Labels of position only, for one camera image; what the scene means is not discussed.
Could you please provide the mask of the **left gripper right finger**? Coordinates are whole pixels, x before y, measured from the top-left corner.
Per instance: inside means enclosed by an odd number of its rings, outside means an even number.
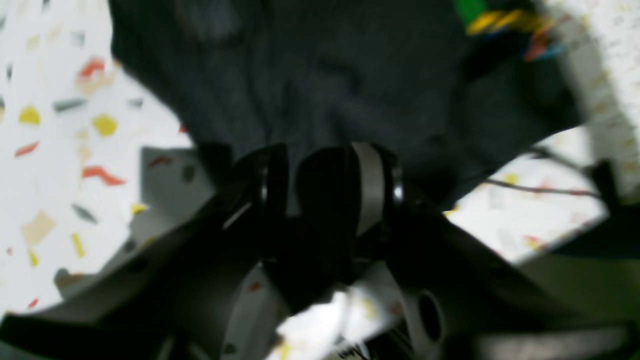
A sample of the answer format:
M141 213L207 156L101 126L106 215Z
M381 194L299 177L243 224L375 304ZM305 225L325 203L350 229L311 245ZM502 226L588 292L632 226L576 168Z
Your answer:
M352 284L382 262L416 360L628 360L639 349L631 322L560 303L448 221L381 146L320 150L295 187L316 236L314 287Z

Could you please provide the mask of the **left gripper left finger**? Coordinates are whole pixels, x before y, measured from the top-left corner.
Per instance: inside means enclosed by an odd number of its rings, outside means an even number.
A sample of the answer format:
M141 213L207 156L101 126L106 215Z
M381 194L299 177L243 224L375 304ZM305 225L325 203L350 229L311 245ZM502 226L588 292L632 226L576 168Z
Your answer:
M250 153L194 219L63 303L6 316L1 341L51 360L263 360L277 305L258 264L288 180L284 145Z

